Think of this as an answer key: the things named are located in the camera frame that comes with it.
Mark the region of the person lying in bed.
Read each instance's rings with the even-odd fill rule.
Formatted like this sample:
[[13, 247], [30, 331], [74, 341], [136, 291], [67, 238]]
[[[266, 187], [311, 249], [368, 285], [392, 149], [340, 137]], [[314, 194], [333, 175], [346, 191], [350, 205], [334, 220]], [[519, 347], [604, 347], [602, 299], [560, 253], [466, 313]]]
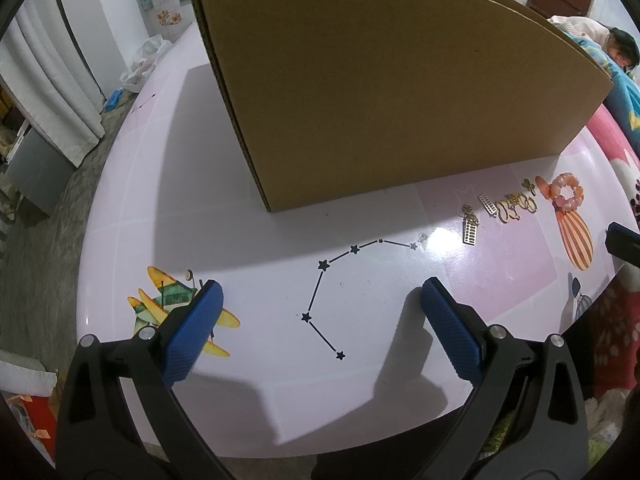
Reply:
[[593, 18], [585, 16], [553, 15], [548, 22], [563, 32], [577, 37], [588, 38], [625, 72], [631, 72], [639, 65], [639, 48], [631, 34], [617, 27], [608, 27]]

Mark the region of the white curtain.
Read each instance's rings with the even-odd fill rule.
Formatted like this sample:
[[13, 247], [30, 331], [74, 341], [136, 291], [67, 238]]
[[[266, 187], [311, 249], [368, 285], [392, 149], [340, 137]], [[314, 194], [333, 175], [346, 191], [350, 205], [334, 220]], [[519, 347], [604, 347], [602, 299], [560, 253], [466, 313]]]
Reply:
[[104, 137], [103, 94], [56, 0], [24, 0], [1, 39], [1, 81], [30, 124], [74, 167]]

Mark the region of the blue patterned blanket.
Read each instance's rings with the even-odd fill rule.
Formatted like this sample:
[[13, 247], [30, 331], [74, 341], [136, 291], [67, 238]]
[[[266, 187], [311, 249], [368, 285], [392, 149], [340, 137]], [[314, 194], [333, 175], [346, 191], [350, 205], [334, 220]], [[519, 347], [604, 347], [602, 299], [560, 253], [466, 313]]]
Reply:
[[611, 77], [613, 88], [604, 99], [603, 104], [608, 109], [617, 125], [622, 129], [634, 154], [639, 155], [639, 87], [595, 42], [582, 37], [567, 34], [579, 47], [591, 56], [608, 76]]

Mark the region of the gold abacus pendant earring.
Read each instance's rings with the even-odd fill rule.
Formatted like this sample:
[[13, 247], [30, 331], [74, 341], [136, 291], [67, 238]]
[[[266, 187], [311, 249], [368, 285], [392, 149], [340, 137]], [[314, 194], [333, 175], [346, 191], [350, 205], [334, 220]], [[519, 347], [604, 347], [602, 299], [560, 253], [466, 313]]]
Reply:
[[477, 228], [480, 225], [474, 208], [469, 204], [462, 206], [462, 242], [465, 245], [474, 246], [477, 241]]

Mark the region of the small gold butterfly charm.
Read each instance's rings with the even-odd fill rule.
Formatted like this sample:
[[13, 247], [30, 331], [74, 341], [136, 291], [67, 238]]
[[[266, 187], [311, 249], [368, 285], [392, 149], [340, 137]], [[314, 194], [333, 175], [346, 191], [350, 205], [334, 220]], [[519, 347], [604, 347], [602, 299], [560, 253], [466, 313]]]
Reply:
[[526, 191], [529, 192], [531, 196], [536, 195], [536, 186], [532, 182], [530, 182], [528, 179], [525, 179], [522, 182], [522, 187], [525, 188]]

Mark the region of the brown cardboard box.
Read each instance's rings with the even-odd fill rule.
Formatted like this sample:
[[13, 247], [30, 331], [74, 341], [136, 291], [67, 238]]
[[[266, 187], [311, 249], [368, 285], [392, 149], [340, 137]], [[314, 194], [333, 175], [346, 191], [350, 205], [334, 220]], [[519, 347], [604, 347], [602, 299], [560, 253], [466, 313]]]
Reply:
[[612, 90], [515, 0], [191, 0], [265, 207], [560, 154]]

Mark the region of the silver rectangular charm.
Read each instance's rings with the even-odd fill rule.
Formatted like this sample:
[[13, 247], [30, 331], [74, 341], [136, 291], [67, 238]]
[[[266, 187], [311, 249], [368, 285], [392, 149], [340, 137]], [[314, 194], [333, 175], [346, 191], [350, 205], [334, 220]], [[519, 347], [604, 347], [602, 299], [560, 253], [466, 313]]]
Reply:
[[483, 205], [489, 217], [491, 218], [498, 217], [498, 209], [496, 204], [485, 193], [480, 194], [478, 196], [478, 200]]

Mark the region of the white plastic bag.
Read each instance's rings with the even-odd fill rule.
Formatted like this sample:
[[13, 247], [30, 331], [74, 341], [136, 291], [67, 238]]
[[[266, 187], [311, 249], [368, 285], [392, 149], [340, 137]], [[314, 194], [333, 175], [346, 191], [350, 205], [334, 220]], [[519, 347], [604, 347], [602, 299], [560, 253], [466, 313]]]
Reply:
[[120, 76], [120, 88], [139, 93], [173, 45], [160, 35], [145, 40], [134, 55], [128, 70]]

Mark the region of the pink floral bedding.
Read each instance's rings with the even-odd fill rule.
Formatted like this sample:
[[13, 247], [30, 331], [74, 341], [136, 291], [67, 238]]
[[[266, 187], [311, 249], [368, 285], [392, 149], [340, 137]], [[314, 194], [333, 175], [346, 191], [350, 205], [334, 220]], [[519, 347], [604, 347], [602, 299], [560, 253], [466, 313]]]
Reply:
[[589, 119], [587, 129], [604, 151], [625, 192], [634, 220], [639, 223], [639, 159], [636, 153], [604, 105], [600, 105]]

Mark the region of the grey storage box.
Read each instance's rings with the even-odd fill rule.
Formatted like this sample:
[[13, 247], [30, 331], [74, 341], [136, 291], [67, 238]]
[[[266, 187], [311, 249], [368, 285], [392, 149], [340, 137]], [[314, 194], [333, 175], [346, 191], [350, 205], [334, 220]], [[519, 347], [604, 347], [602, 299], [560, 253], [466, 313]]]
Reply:
[[47, 216], [74, 172], [75, 166], [34, 128], [16, 141], [6, 168], [17, 191]]

